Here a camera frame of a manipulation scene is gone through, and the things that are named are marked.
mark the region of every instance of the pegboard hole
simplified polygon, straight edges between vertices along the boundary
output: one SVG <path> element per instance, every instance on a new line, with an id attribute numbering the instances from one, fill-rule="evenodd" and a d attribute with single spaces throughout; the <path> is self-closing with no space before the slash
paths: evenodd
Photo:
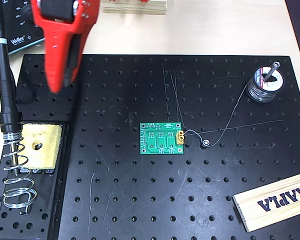
<path id="1" fill-rule="evenodd" d="M 46 220 L 48 218 L 48 214 L 44 213 L 44 214 L 42 214 L 41 217 L 42 217 L 43 220 Z"/>
<path id="2" fill-rule="evenodd" d="M 19 227 L 19 223 L 18 223 L 18 222 L 15 222 L 15 223 L 12 225 L 12 227 L 13 227 L 14 229 L 17 229 L 17 228 Z"/>
<path id="3" fill-rule="evenodd" d="M 27 229 L 32 229 L 32 227 L 33 227 L 33 224 L 32 224 L 31 222 L 29 222 L 29 223 L 26 225 L 26 228 L 27 228 Z"/>

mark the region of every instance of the gold terminal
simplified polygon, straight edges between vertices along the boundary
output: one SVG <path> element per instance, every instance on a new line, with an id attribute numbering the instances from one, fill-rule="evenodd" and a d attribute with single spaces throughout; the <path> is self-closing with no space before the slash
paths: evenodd
<path id="1" fill-rule="evenodd" d="M 184 131 L 180 130 L 176 133 L 176 143 L 183 145 L 185 143 Z"/>

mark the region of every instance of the wooden plank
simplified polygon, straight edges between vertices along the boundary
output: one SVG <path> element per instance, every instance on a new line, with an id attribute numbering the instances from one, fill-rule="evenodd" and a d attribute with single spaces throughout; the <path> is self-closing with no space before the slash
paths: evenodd
<path id="1" fill-rule="evenodd" d="M 101 6 L 104 13 L 165 15 L 168 3 L 167 0 L 101 0 Z"/>
<path id="2" fill-rule="evenodd" d="M 233 196 L 248 232 L 300 214 L 300 174 Z"/>

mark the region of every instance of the metal coil spring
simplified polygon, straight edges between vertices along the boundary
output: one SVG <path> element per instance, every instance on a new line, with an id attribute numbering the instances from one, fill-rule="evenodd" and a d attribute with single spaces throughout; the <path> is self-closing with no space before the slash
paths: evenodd
<path id="1" fill-rule="evenodd" d="M 23 140 L 23 137 L 21 137 L 21 133 L 8 133 L 8 134 L 4 134 L 3 135 L 3 139 L 5 140 L 3 145 L 10 145 L 10 149 L 12 148 L 12 145 L 16 145 L 17 146 L 17 150 L 4 154 L 3 157 L 4 158 L 8 158 L 11 157 L 13 155 L 17 155 L 18 158 L 24 158 L 25 162 L 18 164 L 16 166 L 10 166 L 10 167 L 5 167 L 3 170 L 4 171 L 11 171 L 14 169 L 18 169 L 18 170 L 23 170 L 25 172 L 27 172 L 27 174 L 23 177 L 14 177 L 14 178 L 10 178 L 5 180 L 3 183 L 4 184 L 16 184 L 19 183 L 21 181 L 28 181 L 31 183 L 30 187 L 15 187 L 9 190 L 6 190 L 3 194 L 3 204 L 7 207 L 7 208 L 11 208 L 11 209 L 21 209 L 21 208 L 25 208 L 25 212 L 20 212 L 19 214 L 21 215 L 28 215 L 30 210 L 29 210 L 29 206 L 31 204 L 34 203 L 34 201 L 37 198 L 37 191 L 33 189 L 34 185 L 35 185 L 35 181 L 31 178 L 29 178 L 29 176 L 31 175 L 31 170 L 24 167 L 24 165 L 29 161 L 29 159 L 24 156 L 19 154 L 20 152 L 22 152 L 25 149 L 25 146 L 23 144 L 20 143 L 20 141 Z M 14 198 L 14 197 L 18 197 L 21 196 L 23 194 L 28 194 L 28 199 L 25 202 L 21 202 L 21 203 L 11 203 L 8 201 L 9 198 Z"/>

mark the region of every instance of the yellow sponge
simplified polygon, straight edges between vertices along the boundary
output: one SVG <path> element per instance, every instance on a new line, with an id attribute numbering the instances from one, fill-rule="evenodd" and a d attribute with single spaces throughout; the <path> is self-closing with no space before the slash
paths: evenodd
<path id="1" fill-rule="evenodd" d="M 29 158 L 24 167 L 28 169 L 54 169 L 58 158 L 62 127 L 47 123 L 26 123 L 23 125 L 20 142 L 25 146 L 20 153 Z"/>

